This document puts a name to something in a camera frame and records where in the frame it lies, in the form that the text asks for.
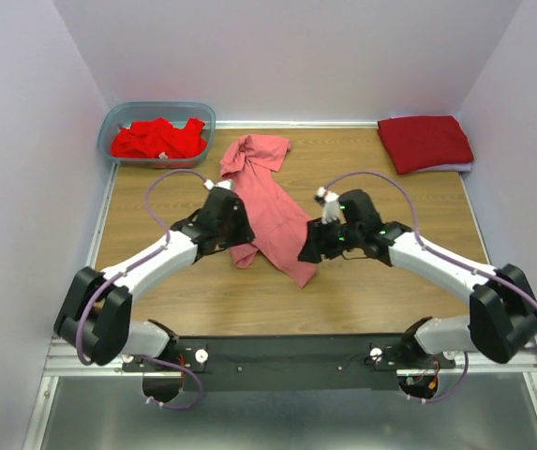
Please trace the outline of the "pink t-shirt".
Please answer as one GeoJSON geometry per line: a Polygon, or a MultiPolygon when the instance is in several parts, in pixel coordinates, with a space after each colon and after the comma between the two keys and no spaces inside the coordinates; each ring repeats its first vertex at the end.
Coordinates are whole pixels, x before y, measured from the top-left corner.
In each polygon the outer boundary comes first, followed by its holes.
{"type": "Polygon", "coordinates": [[[247,134],[233,142],[219,163],[219,174],[232,180],[243,200],[255,238],[230,249],[234,265],[247,269],[257,253],[303,288],[316,275],[316,267],[300,262],[310,216],[276,182],[291,150],[291,141],[264,134],[247,134]]]}

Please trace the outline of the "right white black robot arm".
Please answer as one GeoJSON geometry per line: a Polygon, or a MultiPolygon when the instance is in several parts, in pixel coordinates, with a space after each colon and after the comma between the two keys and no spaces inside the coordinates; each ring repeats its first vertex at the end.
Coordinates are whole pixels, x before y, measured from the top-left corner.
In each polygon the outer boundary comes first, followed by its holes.
{"type": "Polygon", "coordinates": [[[337,195],[321,187],[315,200],[322,214],[307,223],[299,261],[321,263],[359,249],[367,259],[440,286],[468,307],[464,316],[422,318],[383,350],[383,358],[417,368],[445,352],[480,353],[505,364],[537,335],[536,302],[518,267],[477,263],[420,238],[402,223],[383,222],[361,189],[337,195]]]}

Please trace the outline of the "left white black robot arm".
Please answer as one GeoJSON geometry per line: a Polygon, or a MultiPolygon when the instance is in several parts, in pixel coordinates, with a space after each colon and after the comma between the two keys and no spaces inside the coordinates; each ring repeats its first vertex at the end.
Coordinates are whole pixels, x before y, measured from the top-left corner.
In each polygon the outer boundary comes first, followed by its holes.
{"type": "Polygon", "coordinates": [[[201,209],[175,222],[154,244],[114,266],[84,267],[74,276],[53,326],[86,365],[122,355],[143,356],[156,370],[176,356],[175,334],[153,321],[131,319],[134,304],[162,280],[203,257],[251,242],[242,199],[230,181],[209,188],[201,209]]]}

